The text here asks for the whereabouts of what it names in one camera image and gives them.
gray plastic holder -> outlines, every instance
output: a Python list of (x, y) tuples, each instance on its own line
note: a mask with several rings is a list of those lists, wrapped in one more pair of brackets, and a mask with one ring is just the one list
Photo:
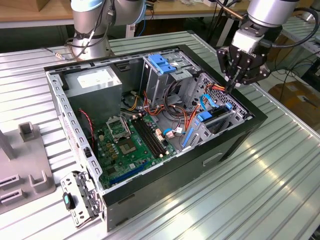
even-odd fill
[(55, 190), (39, 127), (25, 122), (0, 131), (0, 214)]

expansion slot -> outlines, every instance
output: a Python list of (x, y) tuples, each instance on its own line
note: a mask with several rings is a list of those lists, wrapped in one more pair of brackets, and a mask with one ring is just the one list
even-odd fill
[(132, 119), (131, 123), (156, 159), (166, 153), (166, 150), (161, 146), (159, 141), (156, 139), (150, 128), (141, 117)]
[(146, 161), (145, 163), (141, 164), (140, 166), (136, 167), (135, 169), (132, 169), (131, 171), (128, 171), (127, 173), (121, 175), (121, 176), (118, 176), (114, 179), (111, 179), (110, 180), (110, 185), (112, 184), (116, 184), (116, 183), (119, 183), (127, 178), (130, 178), (131, 176), (141, 172), (144, 168), (145, 168), (145, 165), (147, 164), (148, 162)]

blue cable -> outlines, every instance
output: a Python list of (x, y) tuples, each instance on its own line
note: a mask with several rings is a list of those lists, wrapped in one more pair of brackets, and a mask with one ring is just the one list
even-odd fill
[(146, 27), (146, 17), (143, 18), (143, 28), (142, 28), (142, 31), (140, 32), (140, 34), (138, 35), (138, 37), (140, 37), (141, 34), (144, 32), (145, 27)]
[(172, 131), (172, 129), (171, 128), (167, 128), (166, 130), (163, 131), (163, 135), (166, 135), (170, 131)]
[(208, 99), (210, 105), (213, 107), (213, 108), (218, 108), (219, 105), (215, 104), (215, 102), (211, 99), (211, 97), (208, 95), (208, 94), (203, 94), (200, 96), (200, 104), (201, 104), (201, 107), (206, 111), (206, 106), (204, 104), (204, 98)]

green motherboard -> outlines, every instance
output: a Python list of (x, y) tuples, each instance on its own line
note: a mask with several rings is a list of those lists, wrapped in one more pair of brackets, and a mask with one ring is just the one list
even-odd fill
[[(141, 120), (150, 129), (149, 134), (157, 138), (155, 129), (158, 127), (152, 118), (146, 115)], [(141, 129), (136, 129), (138, 126), (133, 124), (131, 119), (123, 120), (123, 122), (127, 124), (130, 137), (114, 139), (115, 135), (124, 132), (124, 126), (119, 121), (109, 125), (105, 124), (95, 130), (95, 135), (98, 136), (97, 157), (103, 171), (100, 182), (106, 189), (176, 154), (172, 145), (165, 140), (158, 142), (165, 149), (165, 154), (155, 156), (150, 149), (150, 143), (149, 145), (145, 143), (148, 139), (139, 134), (142, 133)]]

slotted aluminum table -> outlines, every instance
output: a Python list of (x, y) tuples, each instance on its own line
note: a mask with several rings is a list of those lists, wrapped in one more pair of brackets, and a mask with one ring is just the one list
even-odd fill
[[(282, 26), (282, 34), (294, 42), (298, 42), (307, 37), (315, 27), (314, 23), (309, 23), (303, 19), (293, 16)], [(320, 29), (308, 41), (301, 44), (301, 47), (308, 50), (312, 54), (320, 56), (320, 44), (315, 41), (316, 36), (320, 35)]]
[[(187, 32), (111, 42), (116, 54), (178, 44), (218, 69), (215, 51)], [(71, 57), (65, 47), (54, 50)], [(0, 215), (1, 239), (308, 239), (320, 224), (320, 137), (251, 85), (240, 91), (268, 119), (232, 157), (109, 233), (100, 219), (77, 230), (59, 185), (76, 160), (43, 71), (60, 63), (42, 49), (0, 54), (0, 129), (38, 124), (57, 186)]]

